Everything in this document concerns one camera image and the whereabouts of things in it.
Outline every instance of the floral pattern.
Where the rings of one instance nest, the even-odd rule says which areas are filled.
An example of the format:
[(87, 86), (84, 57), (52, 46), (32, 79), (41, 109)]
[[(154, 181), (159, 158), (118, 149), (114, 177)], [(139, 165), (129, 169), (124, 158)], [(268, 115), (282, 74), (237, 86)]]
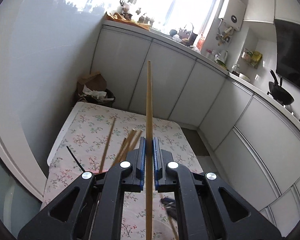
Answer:
[[(66, 146), (72, 150), (85, 170), (99, 170), (114, 117), (117, 120), (104, 164), (105, 169), (111, 167), (116, 154), (119, 152), (123, 138), (127, 136), (132, 128), (135, 130), (142, 129), (144, 132), (141, 136), (146, 136), (146, 117), (144, 115), (89, 103), (82, 104), (50, 165), (42, 208), (82, 173)], [(192, 172), (202, 172), (202, 168), (179, 125), (175, 122), (154, 118), (153, 134), (154, 137), (159, 138), (160, 148), (170, 151), (175, 161), (187, 166)], [(153, 192), (152, 239), (175, 239), (165, 209), (160, 203), (160, 196), (154, 189)], [(165, 196), (174, 198), (173, 193), (165, 193)], [(145, 190), (141, 193), (125, 193), (121, 227), (122, 240), (145, 238), (145, 206)]]

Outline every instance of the countertop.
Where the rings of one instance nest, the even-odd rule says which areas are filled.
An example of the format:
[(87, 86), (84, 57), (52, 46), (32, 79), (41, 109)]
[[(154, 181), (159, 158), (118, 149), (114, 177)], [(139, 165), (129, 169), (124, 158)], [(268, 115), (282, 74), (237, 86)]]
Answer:
[(206, 58), (205, 56), (199, 54), (198, 52), (195, 52), (194, 50), (182, 45), (181, 43), (178, 43), (178, 42), (176, 42), (172, 39), (169, 39), (169, 38), (167, 38), (163, 35), (159, 35), (157, 33), (147, 31), (147, 30), (144, 30), (142, 28), (138, 28), (138, 27), (134, 27), (134, 26), (131, 26), (131, 25), (118, 23), (118, 22), (114, 22), (114, 21), (109, 21), (109, 20), (105, 20), (103, 22), (103, 25), (116, 27), (116, 28), (120, 28), (120, 29), (123, 29), (123, 30), (128, 30), (128, 31), (131, 31), (131, 32), (139, 33), (139, 34), (145, 35), (147, 37), (162, 41), (166, 44), (169, 44), (171, 46), (174, 46), (178, 49), (183, 50), (184, 52), (196, 57), (199, 60), (202, 60), (203, 62), (205, 62), (208, 65), (215, 68), (216, 71), (220, 71), (221, 73), (226, 75), (228, 79), (235, 80), (237, 83), (240, 83), (243, 87), (246, 87), (247, 89), (253, 91), (253, 93), (255, 95), (263, 98), (265, 101), (267, 101), (269, 104), (271, 104), (274, 108), (276, 108), (279, 112), (281, 112), (282, 115), (285, 116), (300, 131), (300, 122), (299, 122), (299, 120), (296, 117), (294, 117), (288, 110), (286, 110), (282, 105), (280, 105), (277, 101), (275, 101), (273, 98), (271, 98), (266, 93), (264, 93), (260, 89), (256, 88), (255, 86), (253, 86), (249, 82), (246, 82), (245, 80), (237, 77), (236, 75), (233, 75), (233, 74), (229, 73), (224, 68), (219, 66), (217, 63), (215, 63), (212, 60)]

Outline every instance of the frying pan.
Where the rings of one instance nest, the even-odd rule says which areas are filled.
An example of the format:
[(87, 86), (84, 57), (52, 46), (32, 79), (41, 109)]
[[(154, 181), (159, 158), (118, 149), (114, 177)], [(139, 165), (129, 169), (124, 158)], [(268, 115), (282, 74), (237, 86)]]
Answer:
[(292, 95), (287, 92), (287, 90), (282, 88), (282, 77), (280, 78), (280, 85), (278, 83), (277, 77), (273, 70), (270, 73), (274, 79), (274, 82), (269, 82), (269, 90), (274, 100), (282, 103), (282, 105), (291, 105), (294, 102)]

